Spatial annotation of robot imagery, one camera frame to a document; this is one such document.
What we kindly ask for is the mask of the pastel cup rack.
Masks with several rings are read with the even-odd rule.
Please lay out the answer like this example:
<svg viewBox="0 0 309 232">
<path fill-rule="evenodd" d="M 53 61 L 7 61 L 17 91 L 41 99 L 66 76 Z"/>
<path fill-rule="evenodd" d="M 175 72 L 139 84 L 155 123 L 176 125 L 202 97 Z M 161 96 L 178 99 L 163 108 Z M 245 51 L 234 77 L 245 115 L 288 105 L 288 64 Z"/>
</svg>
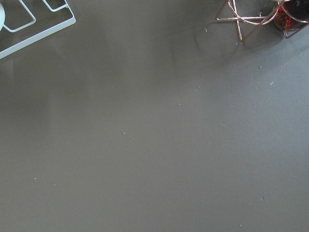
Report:
<svg viewBox="0 0 309 232">
<path fill-rule="evenodd" d="M 76 22 L 67 0 L 2 0 L 0 58 L 3 59 Z"/>
</svg>

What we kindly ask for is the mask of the tea bottle lower right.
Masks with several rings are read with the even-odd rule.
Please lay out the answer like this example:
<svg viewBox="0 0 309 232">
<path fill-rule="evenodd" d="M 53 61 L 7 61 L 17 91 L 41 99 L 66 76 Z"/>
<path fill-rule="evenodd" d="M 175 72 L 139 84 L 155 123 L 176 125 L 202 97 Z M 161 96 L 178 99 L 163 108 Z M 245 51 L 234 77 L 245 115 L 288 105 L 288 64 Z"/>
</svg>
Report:
<svg viewBox="0 0 309 232">
<path fill-rule="evenodd" d="M 309 22 L 309 1 L 286 1 L 277 11 L 274 23 L 284 31 L 297 31 Z"/>
</svg>

